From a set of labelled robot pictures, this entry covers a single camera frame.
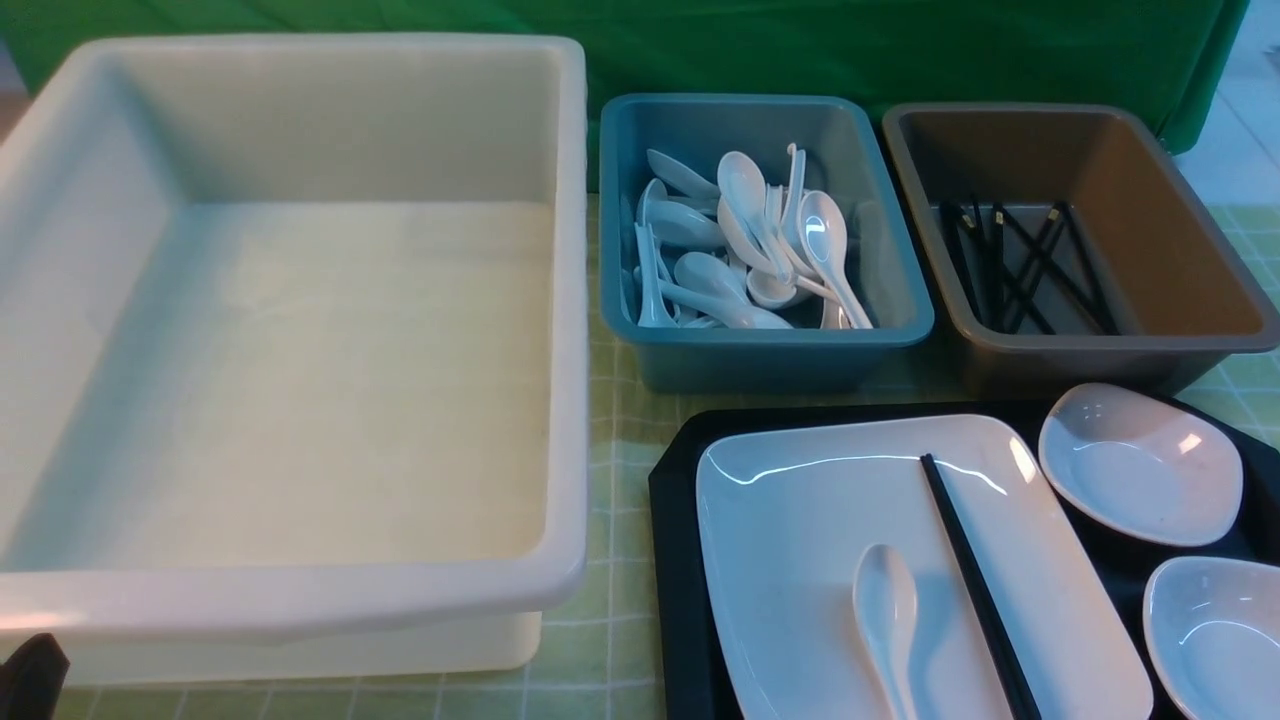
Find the white tile floor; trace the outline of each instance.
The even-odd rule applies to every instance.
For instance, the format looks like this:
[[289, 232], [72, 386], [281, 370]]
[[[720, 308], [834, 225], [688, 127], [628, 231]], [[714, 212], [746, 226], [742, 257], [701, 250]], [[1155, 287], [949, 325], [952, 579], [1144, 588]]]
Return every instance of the white tile floor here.
[[1253, 0], [1199, 142], [1176, 159], [1207, 204], [1280, 204], [1280, 0]]

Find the light green tablecloth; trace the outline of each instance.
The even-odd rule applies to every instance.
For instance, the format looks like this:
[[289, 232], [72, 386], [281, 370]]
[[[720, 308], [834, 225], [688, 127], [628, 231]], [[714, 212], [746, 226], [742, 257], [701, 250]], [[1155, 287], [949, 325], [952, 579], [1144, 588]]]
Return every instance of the light green tablecloth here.
[[[1216, 208], [1215, 217], [1272, 301], [1280, 301], [1280, 206]], [[590, 227], [595, 228], [594, 218]], [[594, 252], [590, 273], [594, 293]], [[959, 400], [931, 363], [900, 363], [828, 404]], [[1271, 445], [1280, 442], [1280, 357], [1238, 356], [1181, 395]], [[814, 402], [796, 398], [791, 404]], [[69, 691], [59, 720], [650, 720], [662, 669], [648, 475], [676, 429], [712, 407], [778, 398], [648, 393], [630, 348], [591, 310], [591, 521], [586, 582], [544, 616], [527, 667], [472, 675], [340, 678], [251, 684]]]

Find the green tablecloth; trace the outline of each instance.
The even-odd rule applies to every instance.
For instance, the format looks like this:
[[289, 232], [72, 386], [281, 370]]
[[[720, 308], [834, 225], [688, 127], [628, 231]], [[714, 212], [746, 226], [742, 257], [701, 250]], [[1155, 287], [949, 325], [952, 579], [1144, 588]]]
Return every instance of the green tablecloth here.
[[458, 31], [576, 38], [593, 118], [627, 92], [1117, 105], [1180, 152], [1248, 0], [0, 0], [31, 88], [100, 37]]

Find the black object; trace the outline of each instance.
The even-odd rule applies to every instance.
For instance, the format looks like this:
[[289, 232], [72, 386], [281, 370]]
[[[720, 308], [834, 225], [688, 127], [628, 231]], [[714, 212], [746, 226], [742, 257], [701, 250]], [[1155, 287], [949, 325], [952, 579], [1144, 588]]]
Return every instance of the black object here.
[[[942, 202], [940, 217], [952, 265], [960, 274], [969, 305], [979, 322], [996, 332], [1018, 333], [1023, 319], [1029, 315], [1041, 333], [1056, 334], [1043, 313], [1036, 306], [1036, 293], [1041, 281], [1047, 275], [1074, 306], [1074, 311], [1088, 325], [1092, 325], [1092, 332], [1120, 334], [1114, 314], [1107, 306], [1102, 283], [1093, 268], [1093, 260], [1085, 250], [1079, 227], [1071, 217], [1069, 204], [1055, 202], [1046, 214], [1036, 237], [1032, 237], [1018, 218], [1000, 202], [991, 204], [991, 222], [986, 224], [977, 199], [972, 200], [970, 206], [972, 215], [968, 208], [955, 202]], [[1016, 273], [1010, 273], [1005, 265], [1004, 229], [1006, 224], [1014, 229], [1015, 236], [1027, 250]], [[959, 240], [959, 231], [964, 231], [964, 236], [977, 250], [979, 259], [977, 279], [982, 290], [980, 299], [970, 287], [972, 278], [966, 277], [969, 266], [965, 261], [964, 243]], [[1064, 237], [1068, 238], [1074, 251], [1074, 264], [1080, 266], [1084, 282], [1089, 287], [1088, 291], [1083, 290], [1055, 259], [1053, 254]], [[1006, 290], [1014, 291], [1012, 307], [1010, 307]], [[1012, 311], [1012, 318], [1006, 322], [1010, 311]]]
[[[1057, 242], [1059, 240], [1061, 240], [1064, 231], [1066, 231], [1066, 228], [1069, 227], [1070, 228], [1075, 227], [1074, 222], [1066, 220], [1066, 217], [1071, 214], [1071, 209], [1065, 202], [1055, 202], [1053, 209], [1050, 211], [1050, 217], [1052, 218], [1055, 213], [1059, 215], [1059, 218], [1055, 218], [1057, 227], [1053, 237], [1051, 237], [1048, 241], [1048, 246], [1041, 245], [1039, 234], [1037, 234], [1036, 240], [1028, 236], [1027, 231], [1023, 229], [1021, 224], [1015, 218], [1010, 218], [1010, 225], [1012, 225], [1014, 232], [1018, 234], [1018, 237], [1027, 246], [1027, 250], [1030, 252], [1028, 260], [1034, 258], [1039, 263], [1039, 265], [1037, 266], [1037, 273], [1041, 277], [1047, 274], [1050, 278], [1052, 278], [1053, 282], [1057, 283], [1057, 286], [1066, 295], [1066, 297], [1070, 299], [1073, 302], [1075, 302], [1075, 305], [1080, 309], [1082, 314], [1085, 318], [1091, 319], [1094, 323], [1094, 325], [1097, 325], [1102, 331], [1103, 334], [1120, 334], [1120, 331], [1116, 329], [1114, 324], [1106, 322], [1107, 318], [1111, 318], [1111, 313], [1110, 310], [1106, 310], [1106, 297], [1102, 296], [1101, 287], [1098, 288], [1097, 296], [1089, 297], [1089, 295], [1083, 290], [1080, 290], [1080, 286], [1076, 284], [1075, 281], [1073, 281], [1066, 274], [1066, 272], [1062, 270], [1061, 266], [1059, 266], [1057, 261], [1053, 260], [1052, 250], [1057, 246]], [[1080, 266], [1087, 268], [1085, 275], [1094, 278], [1094, 282], [1097, 282], [1097, 275], [1093, 270], [1093, 261], [1089, 259], [1089, 255], [1084, 252], [1084, 245], [1079, 237], [1074, 236], [1074, 232], [1075, 231], [1066, 234], [1070, 234], [1073, 237], [1071, 245], [1078, 252], [1076, 261], [1080, 264]], [[1038, 287], [1039, 277], [1036, 277], [1032, 282], [1034, 286]], [[1036, 296], [1034, 290], [1029, 291], [1029, 293], [1032, 295], [1032, 297]]]
[[1039, 708], [1036, 705], [1036, 696], [1032, 694], [1030, 685], [1027, 684], [1027, 675], [1023, 674], [1023, 664], [1018, 661], [1018, 651], [1009, 641], [1009, 630], [1000, 618], [1000, 609], [991, 597], [991, 588], [987, 587], [987, 578], [982, 574], [982, 566], [969, 544], [969, 536], [964, 532], [960, 516], [956, 515], [955, 505], [947, 493], [947, 486], [942, 482], [938, 465], [933, 461], [933, 455], [920, 457], [920, 466], [924, 469], [924, 478], [929, 483], [929, 492], [933, 495], [933, 503], [942, 518], [942, 527], [951, 541], [951, 552], [956, 556], [956, 565], [960, 566], [960, 577], [964, 578], [965, 589], [969, 591], [969, 601], [973, 603], [974, 614], [978, 615], [978, 624], [982, 625], [982, 637], [987, 641], [987, 650], [996, 662], [996, 675], [1000, 678], [1000, 687], [1005, 691], [1005, 700], [1009, 710], [1014, 714], [1014, 720], [1039, 720]]
[[68, 667], [54, 635], [22, 643], [0, 666], [0, 720], [51, 720]]
[[[1001, 228], [1001, 231], [1000, 231], [1000, 233], [1001, 233], [1000, 250], [997, 250], [996, 252], [1001, 252], [1002, 254], [1004, 252], [1004, 229], [1002, 228], [1005, 225], [1004, 218], [1006, 218], [1009, 215], [1007, 215], [1007, 213], [1005, 213], [1004, 208], [1000, 206], [1000, 205], [996, 205], [996, 210], [993, 210], [993, 214], [1001, 218], [998, 223], [997, 222], [992, 222], [992, 225]], [[954, 234], [956, 233], [955, 228], [952, 228], [952, 233]], [[987, 238], [982, 237], [980, 234], [972, 234], [972, 233], [970, 233], [969, 237], [979, 246], [979, 249], [983, 252], [992, 252], [993, 251], [995, 240], [987, 240]], [[1044, 333], [1044, 334], [1057, 334], [1056, 331], [1053, 331], [1053, 327], [1048, 324], [1048, 320], [1039, 311], [1039, 309], [1036, 307], [1036, 302], [1032, 300], [1036, 296], [1036, 288], [1032, 287], [1030, 292], [1023, 290], [1023, 283], [1009, 270], [1007, 266], [1005, 266], [1004, 263], [997, 264], [996, 268], [995, 268], [995, 270], [996, 270], [996, 273], [998, 273], [998, 275], [995, 275], [995, 277], [998, 279], [1000, 287], [1002, 290], [1007, 290], [1010, 292], [1010, 295], [1018, 301], [1018, 307], [1020, 310], [1025, 311], [1027, 316], [1029, 316], [1032, 319], [1032, 323], [1034, 323], [1036, 327], [1042, 333]], [[992, 325], [992, 329], [995, 329], [995, 331], [1005, 332], [1006, 328], [1005, 328], [1005, 324], [1004, 324], [1004, 314], [1005, 314], [1007, 300], [1005, 299], [1004, 293], [1000, 295], [1000, 299], [1001, 299], [1000, 304], [996, 305], [995, 313], [991, 314], [991, 318], [988, 318], [988, 323], [987, 324]], [[1012, 327], [1016, 328], [1018, 323], [1021, 323], [1021, 316], [1020, 315], [1018, 316], [1018, 320], [1016, 320], [1016, 323]]]
[[[1061, 502], [1107, 596], [1151, 676], [1155, 720], [1184, 720], [1156, 676], [1142, 632], [1142, 596], [1156, 566], [1179, 555], [1212, 555], [1280, 565], [1280, 452], [1176, 400], [1158, 398], [1220, 428], [1244, 469], [1239, 518], [1222, 539], [1198, 548], [1147, 543], [1106, 528]], [[845, 423], [975, 413], [1007, 423], [1029, 447], [1053, 400], [931, 402], [858, 407], [717, 410], [690, 419], [649, 474], [653, 550], [662, 625], [668, 720], [740, 720], [710, 601], [698, 534], [696, 469], [707, 447], [723, 437]]]
[[969, 272], [969, 261], [965, 259], [964, 243], [960, 242], [960, 231], [956, 228], [956, 223], [960, 222], [961, 210], [951, 204], [943, 204], [942, 213], [942, 227], [943, 227], [943, 240], [947, 246], [947, 254], [951, 256], [951, 264], [956, 268], [956, 274], [960, 278], [960, 287], [964, 290], [965, 300], [969, 301], [969, 307], [973, 309], [973, 314], [978, 318], [980, 323], [983, 320], [982, 307], [978, 302], [978, 295], [973, 290], [973, 274]]

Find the gray plastic bin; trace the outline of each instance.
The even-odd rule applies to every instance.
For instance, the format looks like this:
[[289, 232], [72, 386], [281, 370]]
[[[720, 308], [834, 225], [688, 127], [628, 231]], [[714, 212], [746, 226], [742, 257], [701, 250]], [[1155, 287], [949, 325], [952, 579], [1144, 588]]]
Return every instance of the gray plastic bin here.
[[[1105, 380], [1174, 393], [1234, 352], [1280, 345], [1280, 318], [1155, 137], [1115, 108], [901, 105], [884, 138], [979, 397]], [[1070, 202], [1121, 334], [1006, 334], [978, 323], [940, 201]]]
[[[707, 178], [730, 150], [750, 155], [765, 179], [786, 182], [787, 143], [808, 150], [806, 186], [826, 190], [860, 228], [847, 274], [876, 329], [742, 331], [643, 328], [636, 200], [653, 177], [645, 150], [672, 155]], [[933, 327], [919, 260], [867, 114], [836, 97], [786, 95], [627, 95], [600, 123], [600, 313], [636, 348], [655, 392], [841, 392], [884, 355]]]

